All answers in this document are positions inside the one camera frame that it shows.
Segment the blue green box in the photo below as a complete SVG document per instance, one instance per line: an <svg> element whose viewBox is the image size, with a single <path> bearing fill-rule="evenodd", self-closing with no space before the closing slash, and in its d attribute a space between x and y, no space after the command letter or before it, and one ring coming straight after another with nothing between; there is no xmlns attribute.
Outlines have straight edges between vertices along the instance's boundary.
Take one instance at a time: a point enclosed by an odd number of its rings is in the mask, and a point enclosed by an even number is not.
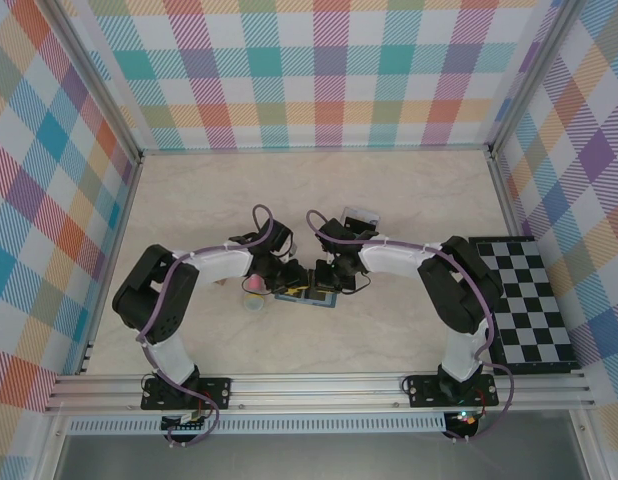
<svg viewBox="0 0 618 480"><path fill-rule="evenodd" d="M311 303L308 300L308 289L306 289L304 291L304 295L303 295L302 298L292 298L292 297L278 297L278 298L276 298L275 297L275 299L276 300L280 300L280 301L286 301L286 302L302 304L302 305L308 305L308 306L315 306L315 307L334 308L336 306L336 302L335 303Z"/></svg>

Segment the pink toy microphone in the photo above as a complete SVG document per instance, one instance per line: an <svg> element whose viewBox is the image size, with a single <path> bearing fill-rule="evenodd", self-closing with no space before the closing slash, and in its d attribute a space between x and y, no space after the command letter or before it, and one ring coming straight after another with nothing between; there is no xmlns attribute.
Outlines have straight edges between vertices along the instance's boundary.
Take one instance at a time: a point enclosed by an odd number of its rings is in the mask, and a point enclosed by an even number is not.
<svg viewBox="0 0 618 480"><path fill-rule="evenodd" d="M264 280L257 274L245 278L241 284L244 292L243 305L249 312L258 312L265 305L267 293Z"/></svg>

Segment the left controller board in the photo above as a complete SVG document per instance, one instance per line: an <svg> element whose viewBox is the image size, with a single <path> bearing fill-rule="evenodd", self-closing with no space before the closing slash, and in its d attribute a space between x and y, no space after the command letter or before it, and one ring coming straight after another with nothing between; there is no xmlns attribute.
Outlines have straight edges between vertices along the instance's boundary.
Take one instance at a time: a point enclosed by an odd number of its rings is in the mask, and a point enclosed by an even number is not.
<svg viewBox="0 0 618 480"><path fill-rule="evenodd" d="M160 429L165 432L202 432L206 430L206 419L194 417L192 413L165 415L161 417Z"/></svg>

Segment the controller board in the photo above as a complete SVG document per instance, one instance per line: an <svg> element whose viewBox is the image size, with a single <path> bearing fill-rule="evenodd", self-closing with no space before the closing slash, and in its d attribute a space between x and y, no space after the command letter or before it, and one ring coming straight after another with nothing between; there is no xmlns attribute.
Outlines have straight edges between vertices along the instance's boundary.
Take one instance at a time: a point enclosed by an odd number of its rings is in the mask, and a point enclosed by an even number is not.
<svg viewBox="0 0 618 480"><path fill-rule="evenodd" d="M471 411L446 413L443 434L452 440L467 440L478 432L481 417L481 413Z"/></svg>
<svg viewBox="0 0 618 480"><path fill-rule="evenodd" d="M160 429L165 432L202 432L206 430L206 419L194 417L192 413L165 415L161 417Z"/></svg>

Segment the black and white chessboard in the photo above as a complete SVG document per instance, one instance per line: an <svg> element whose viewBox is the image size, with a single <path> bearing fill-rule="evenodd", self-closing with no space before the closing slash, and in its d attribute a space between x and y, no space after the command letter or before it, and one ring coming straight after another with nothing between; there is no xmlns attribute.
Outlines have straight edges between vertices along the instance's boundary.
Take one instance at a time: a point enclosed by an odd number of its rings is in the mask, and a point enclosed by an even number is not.
<svg viewBox="0 0 618 480"><path fill-rule="evenodd" d="M580 368L532 237L472 237L481 259L501 279L490 358L514 375L567 374Z"/></svg>

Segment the right controller board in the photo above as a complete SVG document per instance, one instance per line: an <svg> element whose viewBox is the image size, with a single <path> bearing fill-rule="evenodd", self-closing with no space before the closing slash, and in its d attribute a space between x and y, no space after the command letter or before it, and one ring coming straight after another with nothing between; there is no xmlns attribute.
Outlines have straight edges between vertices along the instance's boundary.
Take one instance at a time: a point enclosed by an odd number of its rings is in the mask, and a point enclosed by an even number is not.
<svg viewBox="0 0 618 480"><path fill-rule="evenodd" d="M443 434L452 440L467 440L478 432L481 417L481 413L471 411L446 413Z"/></svg>

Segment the aluminium mounting rail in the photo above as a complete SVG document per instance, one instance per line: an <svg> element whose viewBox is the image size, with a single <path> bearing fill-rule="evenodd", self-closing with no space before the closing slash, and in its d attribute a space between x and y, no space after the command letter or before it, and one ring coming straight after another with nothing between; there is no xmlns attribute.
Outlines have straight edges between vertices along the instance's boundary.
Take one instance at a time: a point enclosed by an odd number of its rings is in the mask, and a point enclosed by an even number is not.
<svg viewBox="0 0 618 480"><path fill-rule="evenodd" d="M233 374L229 413L363 413L407 411L401 373ZM49 415L140 413L148 375L61 376ZM595 406L584 374L517 376L512 411L578 410Z"/></svg>

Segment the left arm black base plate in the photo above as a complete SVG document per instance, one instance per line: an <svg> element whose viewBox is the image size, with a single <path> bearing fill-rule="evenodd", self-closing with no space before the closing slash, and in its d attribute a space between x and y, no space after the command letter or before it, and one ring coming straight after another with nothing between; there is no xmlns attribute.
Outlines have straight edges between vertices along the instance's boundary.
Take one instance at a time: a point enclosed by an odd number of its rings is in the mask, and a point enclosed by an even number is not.
<svg viewBox="0 0 618 480"><path fill-rule="evenodd" d="M160 377L146 378L142 381L141 410L208 410L210 405L199 396L211 399L220 410L229 406L231 379L223 377L198 377L189 379L184 389L194 391L197 396L184 392L168 384Z"/></svg>

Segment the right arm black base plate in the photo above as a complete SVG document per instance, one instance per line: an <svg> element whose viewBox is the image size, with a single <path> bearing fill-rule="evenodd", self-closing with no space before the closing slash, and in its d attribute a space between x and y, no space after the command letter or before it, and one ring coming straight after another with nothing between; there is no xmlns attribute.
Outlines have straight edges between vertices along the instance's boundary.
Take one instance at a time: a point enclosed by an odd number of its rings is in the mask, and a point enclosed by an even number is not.
<svg viewBox="0 0 618 480"><path fill-rule="evenodd" d="M437 374L410 375L404 378L401 388L408 396L411 408L492 407L499 404L494 377L484 373L462 383Z"/></svg>

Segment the aluminium frame post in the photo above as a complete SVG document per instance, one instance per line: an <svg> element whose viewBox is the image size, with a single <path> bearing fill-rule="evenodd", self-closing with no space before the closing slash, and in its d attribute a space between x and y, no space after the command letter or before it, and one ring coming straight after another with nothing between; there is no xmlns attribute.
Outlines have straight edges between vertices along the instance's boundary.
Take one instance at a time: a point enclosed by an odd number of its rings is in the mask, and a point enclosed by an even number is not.
<svg viewBox="0 0 618 480"><path fill-rule="evenodd" d="M497 161L504 145L514 133L536 89L545 78L586 3L587 0L564 0L562 2L553 23L548 28L545 39L530 62L529 70L522 79L520 89L505 112L493 141L489 143L489 158L492 162Z"/></svg>
<svg viewBox="0 0 618 480"><path fill-rule="evenodd" d="M133 138L131 130L110 95L88 50L76 33L60 0L35 0L35 3L58 36L74 68L83 80L88 92L100 107L116 138L134 163L141 164L143 159L141 149Z"/></svg>

